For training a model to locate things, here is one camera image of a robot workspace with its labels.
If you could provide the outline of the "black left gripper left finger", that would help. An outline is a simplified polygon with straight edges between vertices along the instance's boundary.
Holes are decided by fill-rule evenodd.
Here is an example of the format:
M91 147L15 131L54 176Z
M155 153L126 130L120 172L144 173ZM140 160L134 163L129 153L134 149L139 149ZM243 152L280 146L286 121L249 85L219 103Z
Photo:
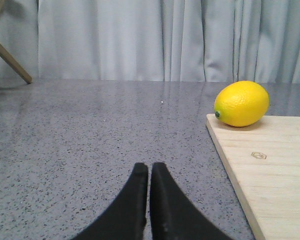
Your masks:
M135 163L119 194L75 240L142 240L146 226L148 167Z

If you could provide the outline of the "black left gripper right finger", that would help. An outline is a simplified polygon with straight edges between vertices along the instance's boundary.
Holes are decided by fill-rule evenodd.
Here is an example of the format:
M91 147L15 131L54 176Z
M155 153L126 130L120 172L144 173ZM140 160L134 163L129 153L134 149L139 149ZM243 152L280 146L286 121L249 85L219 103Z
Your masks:
M230 240L192 204L163 162L152 166L150 221L154 240Z

